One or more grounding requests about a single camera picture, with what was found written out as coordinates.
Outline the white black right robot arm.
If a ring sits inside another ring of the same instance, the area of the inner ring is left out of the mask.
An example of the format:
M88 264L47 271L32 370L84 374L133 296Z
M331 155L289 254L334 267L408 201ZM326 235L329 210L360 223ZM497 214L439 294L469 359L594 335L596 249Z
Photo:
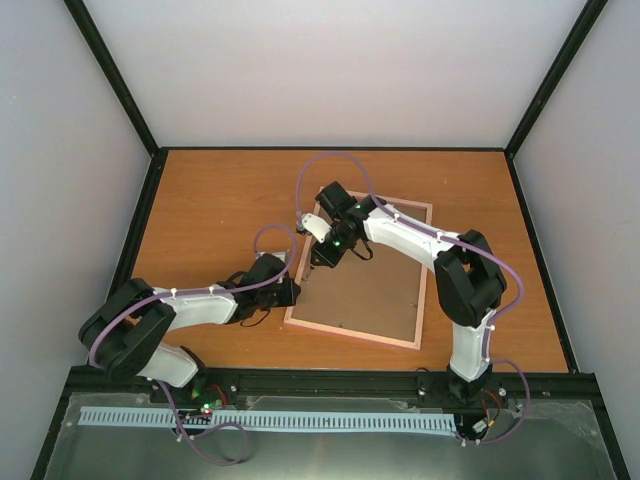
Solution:
M315 201L325 217L297 213L298 231L315 239L312 266L334 268L359 243L375 243L433 272L440 308L453 323L448 389L454 401L470 404L491 376L492 320L507 287L485 237L475 230L460 235L437 229L374 195L357 199L338 182Z

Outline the pink picture frame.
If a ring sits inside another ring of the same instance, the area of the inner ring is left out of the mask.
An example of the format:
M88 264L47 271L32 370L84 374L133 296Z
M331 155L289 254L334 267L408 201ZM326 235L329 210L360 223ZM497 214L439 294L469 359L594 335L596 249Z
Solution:
M419 350L431 276L428 268L375 244L371 260L347 252L336 267L317 268L304 284L314 243L312 237L305 240L295 277L301 294L296 305L286 309L284 323Z

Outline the yellow black flathead screwdriver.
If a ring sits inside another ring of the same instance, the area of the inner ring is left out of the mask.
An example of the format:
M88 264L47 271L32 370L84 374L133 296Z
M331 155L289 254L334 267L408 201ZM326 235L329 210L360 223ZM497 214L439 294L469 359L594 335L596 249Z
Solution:
M309 283L311 275L320 266L321 266L320 260L316 256L312 255L310 257L310 261L309 261L309 265L308 265L308 268L306 270L306 273L305 273L305 275L303 277L303 283L304 284L308 284Z

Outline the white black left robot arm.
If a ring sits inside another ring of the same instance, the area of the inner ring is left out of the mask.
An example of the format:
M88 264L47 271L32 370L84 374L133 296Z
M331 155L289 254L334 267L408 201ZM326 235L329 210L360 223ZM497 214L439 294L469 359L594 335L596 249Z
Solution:
M231 325L258 311L294 306L301 287L288 268L281 255L263 253L249 270L203 288L153 288L141 278L130 279L80 327L78 339L89 363L111 380L160 381L184 401L197 402L208 390L202 362L164 337L173 330Z

